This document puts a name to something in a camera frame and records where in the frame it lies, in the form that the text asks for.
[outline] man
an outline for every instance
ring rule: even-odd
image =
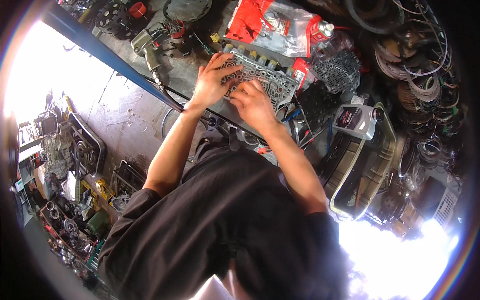
[[[188,299],[212,275],[229,281],[229,269],[238,299],[344,297],[338,227],[322,185],[259,82],[240,84],[231,103],[280,168],[253,151],[232,152],[228,140],[207,132],[181,178],[200,117],[235,84],[221,79],[242,69],[220,69],[232,56],[217,53],[200,67],[144,188],[103,246],[99,271],[120,299]]]

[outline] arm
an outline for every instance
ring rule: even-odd
[[[217,53],[206,67],[200,67],[193,97],[152,160],[144,189],[152,189],[160,197],[165,197],[177,188],[200,117],[207,107],[218,102],[235,84],[232,80],[221,84],[221,79],[242,69],[242,66],[233,66],[218,70],[232,57],[233,54]]]
[[[307,212],[326,212],[325,191],[302,151],[283,124],[278,122],[272,103],[256,80],[242,83],[230,96],[242,119],[267,141],[278,159],[290,192]]]

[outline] white crate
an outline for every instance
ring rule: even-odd
[[[458,201],[449,189],[445,188],[444,195],[440,204],[438,204],[437,211],[433,214],[433,219],[436,220],[444,229],[447,227],[448,222],[453,216],[453,209]]]

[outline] finger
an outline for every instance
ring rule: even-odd
[[[200,76],[204,71],[205,71],[206,67],[204,66],[201,66],[200,68],[198,68],[198,76]]]
[[[235,106],[237,108],[237,110],[239,111],[239,114],[243,113],[243,103],[240,100],[231,99],[230,103],[233,104],[233,106]]]
[[[237,99],[243,104],[246,104],[250,101],[250,97],[243,91],[239,91],[238,88],[235,92],[230,93],[230,99]]]
[[[229,89],[231,89],[233,86],[236,86],[238,84],[239,84],[238,78],[230,78],[222,86],[225,87],[225,93],[227,93]]]
[[[258,80],[253,79],[252,81],[250,81],[250,83],[251,83],[253,86],[255,86],[255,88],[256,88],[257,90],[259,90],[260,92],[264,92],[264,88],[262,87],[262,84],[261,84]]]
[[[210,61],[208,62],[207,68],[210,67],[210,66],[212,65],[212,63],[214,63],[214,62],[218,59],[218,57],[219,57],[220,55],[222,55],[222,52],[215,53],[215,54],[212,56],[212,58],[210,59]]]
[[[257,88],[251,82],[248,82],[248,81],[242,82],[241,84],[239,84],[237,90],[241,92],[246,92],[247,94],[251,94],[258,91]]]
[[[231,66],[231,67],[227,67],[227,68],[220,69],[220,70],[216,71],[216,73],[217,73],[218,76],[221,78],[221,77],[224,77],[224,76],[228,76],[228,75],[230,75],[230,74],[233,74],[233,73],[235,73],[236,71],[240,71],[241,69],[243,69],[243,66],[242,66],[242,65]]]
[[[228,54],[223,54],[221,55],[217,60],[215,60],[214,62],[212,62],[212,65],[210,66],[211,69],[218,69],[220,68],[221,66],[223,66],[223,64],[229,60],[233,58],[233,53],[228,53]]]

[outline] blue metal beam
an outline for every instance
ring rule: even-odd
[[[127,77],[133,83],[151,93],[160,101],[166,103],[178,112],[183,111],[182,105],[177,101],[166,97],[156,87],[152,86],[139,72],[122,60],[115,52],[89,33],[77,20],[70,16],[61,6],[55,2],[49,4],[50,8],[42,16],[42,21],[57,30],[70,41],[95,56],[106,65]]]

